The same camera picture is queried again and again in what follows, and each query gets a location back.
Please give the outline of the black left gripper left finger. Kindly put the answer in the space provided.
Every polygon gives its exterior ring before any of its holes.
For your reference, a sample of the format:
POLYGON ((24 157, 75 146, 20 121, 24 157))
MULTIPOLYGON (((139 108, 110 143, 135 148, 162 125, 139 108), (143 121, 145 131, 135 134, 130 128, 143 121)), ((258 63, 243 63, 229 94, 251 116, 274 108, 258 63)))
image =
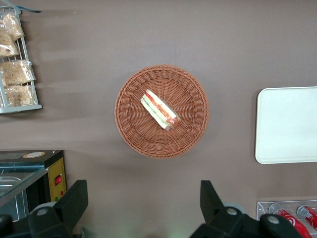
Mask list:
POLYGON ((29 215, 31 237, 72 238, 87 207, 87 181, 78 180, 54 205, 42 204, 29 215))

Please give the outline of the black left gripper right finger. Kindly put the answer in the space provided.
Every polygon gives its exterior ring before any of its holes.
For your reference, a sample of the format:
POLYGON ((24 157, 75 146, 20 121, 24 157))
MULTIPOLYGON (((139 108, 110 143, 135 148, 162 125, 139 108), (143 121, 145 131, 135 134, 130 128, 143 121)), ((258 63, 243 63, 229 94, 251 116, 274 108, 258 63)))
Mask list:
POLYGON ((200 208, 205 222, 192 238, 259 238, 259 223, 238 208, 224 206, 212 183, 202 180, 200 208))

